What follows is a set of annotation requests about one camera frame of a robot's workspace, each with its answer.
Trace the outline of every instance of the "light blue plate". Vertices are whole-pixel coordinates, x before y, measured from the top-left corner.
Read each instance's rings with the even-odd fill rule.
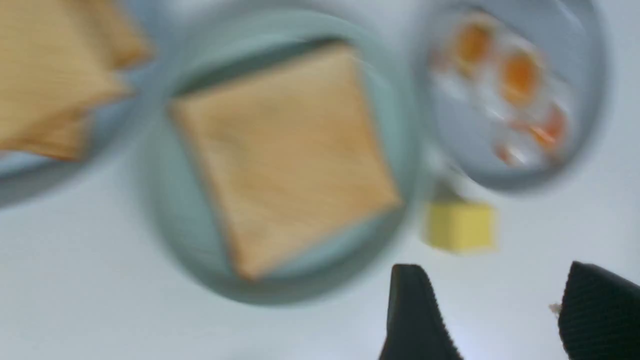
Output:
[[[421,203],[424,133],[409,70],[363,29],[310,10],[253,12],[227,21],[207,21],[176,58],[172,84],[157,104],[146,148],[150,207],[172,252],[206,286],[229,298],[281,304],[318,295],[354,276],[396,236],[412,204]],[[283,59],[343,40],[358,51],[378,136],[405,206],[336,234],[259,282],[233,271],[226,256],[220,209],[210,206],[195,162],[166,112],[170,98],[268,67]]]

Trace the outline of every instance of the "black object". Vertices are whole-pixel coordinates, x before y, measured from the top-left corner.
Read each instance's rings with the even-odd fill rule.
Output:
[[[571,360],[640,359],[640,287],[574,262],[558,327]]]
[[[442,320],[433,287],[417,265],[394,265],[381,360],[462,360]]]

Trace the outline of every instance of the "egg yolk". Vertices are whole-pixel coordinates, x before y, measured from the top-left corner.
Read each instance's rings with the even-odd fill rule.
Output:
[[[552,151],[564,138],[566,133],[566,117],[564,112],[554,105],[547,122],[542,126],[531,128],[531,134],[535,141],[546,151]]]
[[[533,102],[540,82],[540,68],[532,54],[518,51],[507,57],[502,74],[502,96],[518,108]]]
[[[495,155],[498,159],[502,160],[503,163],[509,166],[513,166],[513,158],[511,157],[511,151],[505,146],[501,145],[495,148]]]
[[[456,39],[455,54],[458,71],[473,79],[477,65],[487,56],[493,42],[492,29],[484,24],[465,26]]]

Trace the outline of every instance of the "yellow butter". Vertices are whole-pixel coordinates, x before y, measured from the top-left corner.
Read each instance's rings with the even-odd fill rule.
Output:
[[[426,242],[451,252],[495,248],[495,213],[486,204],[435,202],[429,205]]]

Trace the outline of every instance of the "white tabletop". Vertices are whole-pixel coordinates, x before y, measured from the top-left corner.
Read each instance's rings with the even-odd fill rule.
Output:
[[[206,2],[181,0],[177,17]],[[423,18],[422,3],[342,1],[385,29],[392,44]],[[566,359],[548,305],[561,301],[571,262],[640,282],[640,2],[600,7],[611,96],[584,161],[530,195],[468,186],[499,212],[498,251],[431,249],[414,221],[348,286],[291,307],[238,304],[197,284],[164,253],[136,200],[130,145],[52,192],[0,209],[0,359],[376,359],[398,262],[428,271],[465,358]]]

